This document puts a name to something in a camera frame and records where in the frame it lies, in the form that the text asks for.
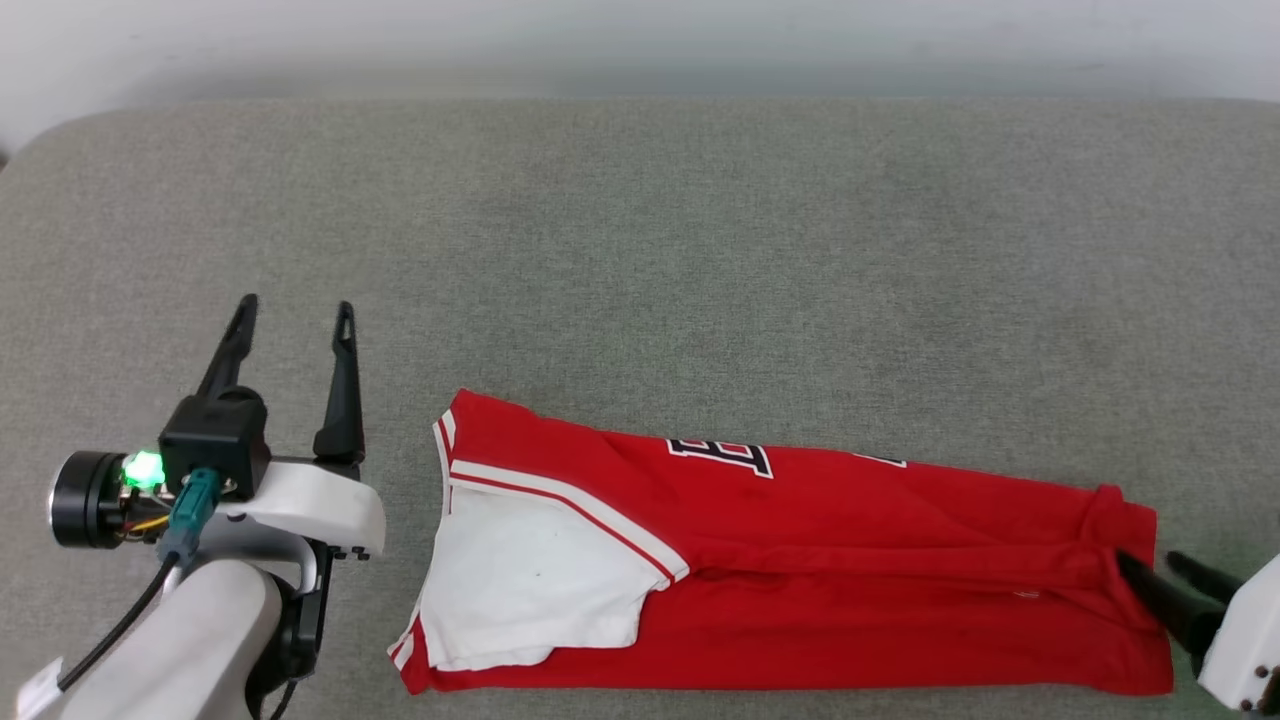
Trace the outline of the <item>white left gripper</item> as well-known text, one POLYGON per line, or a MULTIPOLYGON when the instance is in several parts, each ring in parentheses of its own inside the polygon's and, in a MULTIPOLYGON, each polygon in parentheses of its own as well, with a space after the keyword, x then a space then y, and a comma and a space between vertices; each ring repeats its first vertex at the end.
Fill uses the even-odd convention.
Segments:
MULTIPOLYGON (((251 352, 259 296, 237 305, 197 396, 215 398, 238 386, 241 364, 251 352)), ((314 436, 317 460, 360 465, 366 454, 358 345, 353 305, 340 301, 332 337, 334 368, 323 425, 314 436)), ((383 555, 387 515, 378 492, 315 462, 270 461, 255 496, 224 501, 214 511, 214 541, 225 548, 284 550, 316 541, 358 559, 383 555)))

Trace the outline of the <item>red and white jersey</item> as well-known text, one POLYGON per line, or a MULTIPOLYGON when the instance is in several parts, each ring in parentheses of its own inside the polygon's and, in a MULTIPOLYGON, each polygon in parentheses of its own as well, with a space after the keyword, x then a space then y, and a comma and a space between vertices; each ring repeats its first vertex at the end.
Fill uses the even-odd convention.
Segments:
POLYGON ((602 430, 460 391, 389 660, 411 694, 1079 685, 1167 694, 1123 579, 1156 511, 826 448, 602 430))

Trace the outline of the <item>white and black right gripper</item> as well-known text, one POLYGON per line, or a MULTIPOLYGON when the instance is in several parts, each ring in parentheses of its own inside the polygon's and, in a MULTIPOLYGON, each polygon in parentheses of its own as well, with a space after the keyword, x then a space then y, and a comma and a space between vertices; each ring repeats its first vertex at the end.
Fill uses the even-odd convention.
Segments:
POLYGON ((1243 582, 1166 552, 1169 570, 1190 591, 1123 550, 1115 560, 1157 624, 1188 653, 1206 653, 1197 676, 1202 689, 1243 714, 1280 714, 1280 553, 1243 582))

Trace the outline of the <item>grey-green fabric sofa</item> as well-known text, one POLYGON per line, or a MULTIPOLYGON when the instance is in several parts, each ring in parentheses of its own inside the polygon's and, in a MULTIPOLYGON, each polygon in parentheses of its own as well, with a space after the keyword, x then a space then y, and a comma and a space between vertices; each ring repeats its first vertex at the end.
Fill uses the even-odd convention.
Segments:
POLYGON ((387 657, 460 388, 636 434, 1120 486, 1160 546, 1280 552, 1280 104, 1068 99, 193 102, 0 170, 0 720, 155 573, 55 544, 79 448, 152 442, 239 299, 268 441, 358 323, 388 551, 334 573, 285 720, 1239 720, 1201 691, 411 697, 387 657))

